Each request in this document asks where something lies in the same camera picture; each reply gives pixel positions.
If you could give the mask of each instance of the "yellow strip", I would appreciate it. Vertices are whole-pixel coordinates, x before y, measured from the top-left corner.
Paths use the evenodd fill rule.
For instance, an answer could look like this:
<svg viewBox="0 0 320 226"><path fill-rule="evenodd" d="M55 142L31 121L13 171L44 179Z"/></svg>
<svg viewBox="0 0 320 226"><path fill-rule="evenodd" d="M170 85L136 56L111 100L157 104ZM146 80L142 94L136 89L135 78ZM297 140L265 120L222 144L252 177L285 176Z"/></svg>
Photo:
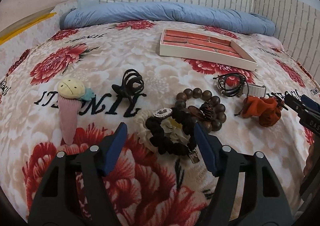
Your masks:
<svg viewBox="0 0 320 226"><path fill-rule="evenodd" d="M12 31L10 32L9 34L3 36L3 37L0 37L0 45L2 45L3 43L5 43L6 41L10 40L11 38L17 36L18 34L21 34L23 31L27 30L28 28L34 26L35 24L37 23L40 23L42 22L43 20L46 20L48 18L51 18L53 17L54 15L56 14L56 12L54 13L49 13L49 14L45 14L41 17L38 17L37 19L33 20L31 23L21 27L20 29L18 30L15 30L15 31Z"/></svg>

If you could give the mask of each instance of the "white pillow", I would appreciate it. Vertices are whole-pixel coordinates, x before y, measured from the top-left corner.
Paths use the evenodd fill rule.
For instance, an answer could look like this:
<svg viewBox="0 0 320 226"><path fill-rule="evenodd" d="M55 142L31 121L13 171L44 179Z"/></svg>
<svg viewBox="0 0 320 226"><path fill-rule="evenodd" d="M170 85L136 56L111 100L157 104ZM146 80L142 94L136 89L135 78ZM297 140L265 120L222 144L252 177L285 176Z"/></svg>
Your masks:
<svg viewBox="0 0 320 226"><path fill-rule="evenodd" d="M284 47L283 47L282 43L276 37L266 36L266 35L258 34L258 33L250 34L250 36L252 38L254 38L255 40L257 40L259 43L261 43L263 46L268 46L271 48L278 48L278 49L284 51Z"/></svg>

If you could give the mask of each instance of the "bed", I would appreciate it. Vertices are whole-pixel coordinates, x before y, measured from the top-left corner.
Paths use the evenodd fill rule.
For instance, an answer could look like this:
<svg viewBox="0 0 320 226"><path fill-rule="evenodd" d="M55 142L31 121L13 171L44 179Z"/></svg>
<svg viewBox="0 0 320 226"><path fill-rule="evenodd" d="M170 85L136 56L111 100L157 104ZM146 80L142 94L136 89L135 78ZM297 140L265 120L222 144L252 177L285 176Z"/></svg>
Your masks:
<svg viewBox="0 0 320 226"><path fill-rule="evenodd" d="M258 63L255 72L197 60L159 56L165 28L214 33L231 37ZM127 69L137 70L145 88L133 104L119 102L112 84L121 84ZM139 143L136 134L139 110L172 107L175 95L186 88L208 89L221 97L227 121L212 133L222 144L240 153L262 151L286 193L292 212L300 204L299 187L312 134L299 124L292 110L264 128L257 118L234 116L245 96L221 96L213 77L240 72L248 82L265 85L280 97L288 91L319 102L318 85L284 51L265 47L254 38L216 27L185 22L129 21L62 30L39 46L26 50L2 82L0 103L0 184L7 198L27 220L33 197L51 160L58 151L83 152L128 125L128 138L114 171L104 179L106 190L122 225L194 225L208 205L217 180L203 160L159 155ZM57 84L74 77L90 87L95 98L79 112L74 142L65 144L59 125ZM199 107L200 99L188 104ZM241 204L243 176L231 219ZM83 216L90 217L81 174L77 176Z"/></svg>

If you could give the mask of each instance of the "silver screw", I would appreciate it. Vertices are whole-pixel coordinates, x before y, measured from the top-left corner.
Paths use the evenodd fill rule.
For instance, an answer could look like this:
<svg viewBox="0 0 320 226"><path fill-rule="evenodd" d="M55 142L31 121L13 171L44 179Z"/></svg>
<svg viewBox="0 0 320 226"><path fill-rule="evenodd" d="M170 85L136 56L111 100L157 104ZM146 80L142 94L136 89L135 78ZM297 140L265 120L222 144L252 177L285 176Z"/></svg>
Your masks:
<svg viewBox="0 0 320 226"><path fill-rule="evenodd" d="M99 150L99 147L97 145L93 145L90 147L91 152L97 152Z"/></svg>
<svg viewBox="0 0 320 226"><path fill-rule="evenodd" d="M264 153L262 153L262 152L257 152L256 153L256 156L258 157L258 158L263 158L264 157Z"/></svg>
<svg viewBox="0 0 320 226"><path fill-rule="evenodd" d="M64 155L65 155L65 153L64 153L63 151L59 151L59 152L57 153L57 157L58 157L58 158L64 157Z"/></svg>
<svg viewBox="0 0 320 226"><path fill-rule="evenodd" d="M225 152L230 152L230 151L231 151L231 147L229 147L229 146L223 146L223 147L222 147L222 150L225 151Z"/></svg>

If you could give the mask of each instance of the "orange scrunchie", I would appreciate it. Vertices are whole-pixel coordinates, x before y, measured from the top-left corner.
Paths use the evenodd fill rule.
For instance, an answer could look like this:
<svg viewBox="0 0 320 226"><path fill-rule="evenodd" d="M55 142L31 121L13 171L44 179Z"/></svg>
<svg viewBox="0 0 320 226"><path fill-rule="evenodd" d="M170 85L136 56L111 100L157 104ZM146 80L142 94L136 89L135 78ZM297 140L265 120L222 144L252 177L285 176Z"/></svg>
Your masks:
<svg viewBox="0 0 320 226"><path fill-rule="evenodd" d="M258 98L249 96L244 100L242 117L259 117L259 124L263 127L271 127L281 118L278 102L270 98Z"/></svg>

